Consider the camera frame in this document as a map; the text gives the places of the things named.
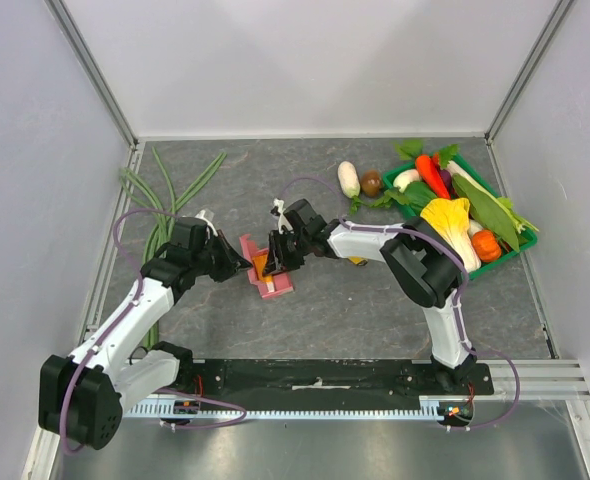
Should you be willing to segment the orange white tube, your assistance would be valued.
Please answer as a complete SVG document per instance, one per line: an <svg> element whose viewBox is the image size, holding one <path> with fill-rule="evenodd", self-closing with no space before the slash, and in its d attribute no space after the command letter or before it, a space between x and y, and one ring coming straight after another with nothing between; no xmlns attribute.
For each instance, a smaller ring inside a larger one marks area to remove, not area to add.
<svg viewBox="0 0 590 480"><path fill-rule="evenodd" d="M257 275L257 279L261 282L268 283L272 281L272 276L264 273L264 269L268 260L268 252L263 251L252 257L252 263Z"/></svg>

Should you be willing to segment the pink express box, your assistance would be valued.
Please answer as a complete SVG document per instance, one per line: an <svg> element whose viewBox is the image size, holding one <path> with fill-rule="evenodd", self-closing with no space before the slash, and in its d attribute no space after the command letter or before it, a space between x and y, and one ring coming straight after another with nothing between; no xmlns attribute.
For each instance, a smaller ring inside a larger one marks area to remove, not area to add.
<svg viewBox="0 0 590 480"><path fill-rule="evenodd" d="M240 245L243 256L251 262L252 267L247 271L247 277L251 285L258 289L262 299L276 298L294 291L293 284L287 273L272 274L272 281L268 283L261 282L257 279L257 275L252 263L252 257L260 252L267 251L268 248L259 248L257 244L250 238L249 234L240 237Z"/></svg>

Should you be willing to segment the yellow utility knife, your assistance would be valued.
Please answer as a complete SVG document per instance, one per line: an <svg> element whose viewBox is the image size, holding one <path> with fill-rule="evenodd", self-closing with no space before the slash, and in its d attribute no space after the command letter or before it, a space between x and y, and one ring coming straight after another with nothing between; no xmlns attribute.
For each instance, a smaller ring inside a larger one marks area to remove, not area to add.
<svg viewBox="0 0 590 480"><path fill-rule="evenodd" d="M348 260L356 266L365 266L368 263L368 260L362 257L349 257Z"/></svg>

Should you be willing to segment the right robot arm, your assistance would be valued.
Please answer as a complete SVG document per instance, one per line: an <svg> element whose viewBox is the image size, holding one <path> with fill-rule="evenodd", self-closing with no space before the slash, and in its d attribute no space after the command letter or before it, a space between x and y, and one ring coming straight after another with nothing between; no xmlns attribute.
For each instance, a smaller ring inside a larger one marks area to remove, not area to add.
<svg viewBox="0 0 590 480"><path fill-rule="evenodd" d="M277 218L277 228L269 233L265 276L294 271L311 254L385 263L404 294L424 312L436 365L435 386L452 394L468 383L475 350L459 305L468 273L461 257L427 221L413 217L385 226L342 219L327 222L305 199L288 207L275 199L271 214Z"/></svg>

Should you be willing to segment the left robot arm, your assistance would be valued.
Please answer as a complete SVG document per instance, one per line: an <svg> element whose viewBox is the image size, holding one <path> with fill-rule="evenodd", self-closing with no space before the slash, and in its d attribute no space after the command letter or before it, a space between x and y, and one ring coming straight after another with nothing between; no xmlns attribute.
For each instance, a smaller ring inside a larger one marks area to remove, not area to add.
<svg viewBox="0 0 590 480"><path fill-rule="evenodd" d="M197 278L224 282L251 268L212 217L203 209L177 218L170 239L138 268L131 290L101 327L69 355L52 355L43 363L38 424L58 434L67 452L104 448L124 413L159 390L200 392L187 348L159 342L134 364L128 359Z"/></svg>

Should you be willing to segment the green long beans bundle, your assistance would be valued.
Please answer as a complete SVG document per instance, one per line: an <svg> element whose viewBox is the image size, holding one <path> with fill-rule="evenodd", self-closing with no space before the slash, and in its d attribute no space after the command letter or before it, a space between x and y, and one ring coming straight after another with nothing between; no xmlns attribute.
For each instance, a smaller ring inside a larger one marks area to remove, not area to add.
<svg viewBox="0 0 590 480"><path fill-rule="evenodd" d="M222 166L227 154L221 152L206 166L206 168L184 189L176 190L170 175L160 154L155 147L152 148L152 155L156 166L161 173L166 188L166 200L153 189L153 187L132 168L124 168L119 174L119 181L122 191L137 207L165 211L171 214L178 214L211 180ZM149 233L142 262L145 263L153 258L156 251L169 239L175 227L173 217L153 213L155 225Z"/></svg>

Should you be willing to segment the white radish toy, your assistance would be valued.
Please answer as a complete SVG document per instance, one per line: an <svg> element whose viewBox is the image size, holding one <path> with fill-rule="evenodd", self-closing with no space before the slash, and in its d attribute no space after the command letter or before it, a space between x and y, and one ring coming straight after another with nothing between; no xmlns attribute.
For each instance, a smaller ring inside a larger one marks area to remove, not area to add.
<svg viewBox="0 0 590 480"><path fill-rule="evenodd" d="M354 165L343 161L338 165L337 177L340 188L347 198L357 197L361 191L359 176Z"/></svg>

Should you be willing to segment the brown mushroom toy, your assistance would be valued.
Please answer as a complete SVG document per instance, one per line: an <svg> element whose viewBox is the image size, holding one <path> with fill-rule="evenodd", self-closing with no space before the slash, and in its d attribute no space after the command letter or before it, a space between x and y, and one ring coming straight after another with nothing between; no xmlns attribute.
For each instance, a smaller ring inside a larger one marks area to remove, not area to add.
<svg viewBox="0 0 590 480"><path fill-rule="evenodd" d="M376 198L383 189L383 180L378 170L366 171L360 179L361 190L369 198Z"/></svg>

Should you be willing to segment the white turnip toy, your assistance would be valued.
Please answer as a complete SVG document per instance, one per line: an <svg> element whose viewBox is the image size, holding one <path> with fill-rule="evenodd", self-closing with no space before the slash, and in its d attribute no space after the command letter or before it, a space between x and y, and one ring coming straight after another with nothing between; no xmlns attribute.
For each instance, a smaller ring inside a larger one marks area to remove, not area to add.
<svg viewBox="0 0 590 480"><path fill-rule="evenodd" d="M400 192L404 193L406 188L413 182L421 181L422 177L416 169L409 169L399 173L394 181L393 186Z"/></svg>

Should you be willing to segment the green leafy vegetable toy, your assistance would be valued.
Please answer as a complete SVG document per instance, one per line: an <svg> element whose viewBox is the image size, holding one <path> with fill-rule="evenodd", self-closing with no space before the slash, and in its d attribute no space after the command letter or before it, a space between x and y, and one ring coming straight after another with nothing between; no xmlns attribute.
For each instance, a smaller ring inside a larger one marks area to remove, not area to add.
<svg viewBox="0 0 590 480"><path fill-rule="evenodd" d="M365 201L358 196L354 196L351 199L349 214L355 214L361 207L382 209L396 205L407 207L413 215L419 215L435 199L437 199L437 195L424 182L414 181L403 192L397 188L390 188L375 200Z"/></svg>

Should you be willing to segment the orange carrot toy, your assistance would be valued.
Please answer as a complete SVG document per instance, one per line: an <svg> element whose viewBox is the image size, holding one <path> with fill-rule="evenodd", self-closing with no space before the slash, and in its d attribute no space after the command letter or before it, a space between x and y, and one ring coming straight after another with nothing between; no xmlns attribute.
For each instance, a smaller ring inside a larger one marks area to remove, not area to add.
<svg viewBox="0 0 590 480"><path fill-rule="evenodd" d="M442 199L451 199L451 195L442 180L437 167L430 156L420 155L415 160L415 169L430 189Z"/></svg>

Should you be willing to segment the yellow cabbage toy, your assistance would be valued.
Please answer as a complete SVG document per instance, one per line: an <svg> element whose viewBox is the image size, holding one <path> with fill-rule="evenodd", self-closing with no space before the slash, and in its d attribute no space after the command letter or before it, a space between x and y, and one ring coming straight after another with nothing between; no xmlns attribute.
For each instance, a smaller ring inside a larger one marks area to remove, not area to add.
<svg viewBox="0 0 590 480"><path fill-rule="evenodd" d="M435 198L420 212L424 219L459 255L468 273L481 267L468 235L470 202L466 198Z"/></svg>

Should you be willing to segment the orange pumpkin toy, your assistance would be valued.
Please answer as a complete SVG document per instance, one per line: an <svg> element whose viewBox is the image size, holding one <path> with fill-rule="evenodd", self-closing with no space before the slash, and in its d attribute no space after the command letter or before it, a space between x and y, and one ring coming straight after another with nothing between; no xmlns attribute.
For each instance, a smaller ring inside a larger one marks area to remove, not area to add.
<svg viewBox="0 0 590 480"><path fill-rule="evenodd" d="M471 237L473 249L482 263L493 263L502 256L502 249L490 230L481 230Z"/></svg>

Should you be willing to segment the green corn toy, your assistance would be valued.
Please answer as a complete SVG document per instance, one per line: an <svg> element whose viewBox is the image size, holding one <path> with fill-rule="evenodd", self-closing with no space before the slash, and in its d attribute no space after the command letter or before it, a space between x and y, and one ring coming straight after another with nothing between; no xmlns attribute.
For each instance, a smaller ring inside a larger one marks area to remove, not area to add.
<svg viewBox="0 0 590 480"><path fill-rule="evenodd" d="M454 174L452 183L456 193L469 200L473 219L490 230L511 250L521 250L520 238L524 231L538 230L534 224L513 210L513 203L509 198L495 197L461 174Z"/></svg>

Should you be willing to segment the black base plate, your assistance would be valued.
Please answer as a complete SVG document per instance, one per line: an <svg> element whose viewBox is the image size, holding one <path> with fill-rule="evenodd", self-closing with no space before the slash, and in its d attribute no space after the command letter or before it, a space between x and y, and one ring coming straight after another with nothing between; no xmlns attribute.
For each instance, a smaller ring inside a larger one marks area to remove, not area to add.
<svg viewBox="0 0 590 480"><path fill-rule="evenodd" d="M211 398L232 393L331 387L351 391L397 391L408 396L490 396L490 368L472 363L451 374L429 361L408 359L206 359L184 362L171 387Z"/></svg>

